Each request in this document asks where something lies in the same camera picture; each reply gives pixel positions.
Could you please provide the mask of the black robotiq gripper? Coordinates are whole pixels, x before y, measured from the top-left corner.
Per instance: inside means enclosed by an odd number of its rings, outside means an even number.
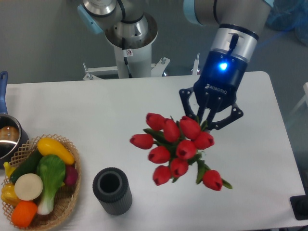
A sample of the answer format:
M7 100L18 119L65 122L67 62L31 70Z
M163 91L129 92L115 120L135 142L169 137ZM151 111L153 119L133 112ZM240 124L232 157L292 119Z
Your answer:
M236 102L247 63L230 55L211 51L193 88L180 89L179 95L184 113L193 120L201 120L205 109L210 118L231 106L231 113L223 120L211 122L208 130L220 130L243 117L244 113Z

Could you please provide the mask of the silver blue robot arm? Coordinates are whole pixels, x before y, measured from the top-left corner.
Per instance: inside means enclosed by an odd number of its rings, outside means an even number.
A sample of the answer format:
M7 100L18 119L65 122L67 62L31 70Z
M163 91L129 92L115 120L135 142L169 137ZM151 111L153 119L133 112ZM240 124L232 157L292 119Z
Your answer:
M244 115L236 93L273 6L272 0L183 2L189 22L219 26L199 79L179 91L186 116L202 131L219 130Z

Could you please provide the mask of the silver robot base joint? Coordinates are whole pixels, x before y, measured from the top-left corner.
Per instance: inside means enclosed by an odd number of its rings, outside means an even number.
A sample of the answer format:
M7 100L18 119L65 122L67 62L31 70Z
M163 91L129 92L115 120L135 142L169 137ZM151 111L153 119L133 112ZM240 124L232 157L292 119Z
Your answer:
M158 35L154 18L144 11L143 0L83 0L79 17L94 34L104 33L113 45L139 49L150 45Z

